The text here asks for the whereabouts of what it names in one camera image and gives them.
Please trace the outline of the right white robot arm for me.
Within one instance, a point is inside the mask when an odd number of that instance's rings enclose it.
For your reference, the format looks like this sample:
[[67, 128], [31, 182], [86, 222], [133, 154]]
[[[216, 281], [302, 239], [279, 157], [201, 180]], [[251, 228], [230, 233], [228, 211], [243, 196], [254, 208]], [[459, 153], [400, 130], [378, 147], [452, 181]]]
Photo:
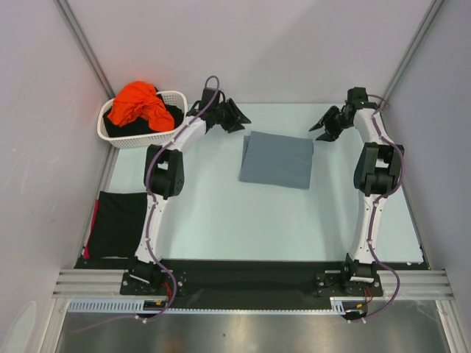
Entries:
[[354, 128], [363, 142], [353, 174], [359, 195], [355, 236], [338, 281], [348, 295], [356, 295], [376, 282], [381, 216], [387, 199], [401, 187], [404, 175], [404, 147], [393, 142], [382, 122], [381, 110], [386, 103], [370, 101], [370, 97], [366, 88], [350, 88], [343, 107], [330, 107], [309, 129], [323, 131], [317, 141], [332, 143], [343, 131]]

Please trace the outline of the grey-blue t-shirt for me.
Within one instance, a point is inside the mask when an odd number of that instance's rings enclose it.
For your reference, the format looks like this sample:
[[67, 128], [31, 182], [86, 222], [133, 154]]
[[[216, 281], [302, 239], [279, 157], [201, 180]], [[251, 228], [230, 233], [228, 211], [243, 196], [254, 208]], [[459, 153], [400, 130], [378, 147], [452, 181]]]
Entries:
[[244, 136], [241, 182], [307, 190], [311, 185], [314, 142], [252, 131]]

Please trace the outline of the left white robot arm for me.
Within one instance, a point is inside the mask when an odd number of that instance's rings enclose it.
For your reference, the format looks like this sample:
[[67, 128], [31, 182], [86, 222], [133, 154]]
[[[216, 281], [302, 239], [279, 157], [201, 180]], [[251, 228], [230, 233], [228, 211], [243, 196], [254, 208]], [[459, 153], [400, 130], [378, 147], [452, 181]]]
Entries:
[[184, 152], [216, 125], [227, 133], [234, 133], [250, 123], [251, 120], [220, 89], [206, 87], [202, 98], [194, 103], [174, 136], [162, 145], [148, 147], [144, 172], [146, 215], [141, 239], [128, 270], [130, 279], [145, 293], [158, 292], [163, 282], [171, 277], [161, 262], [160, 243], [166, 208], [183, 191]]

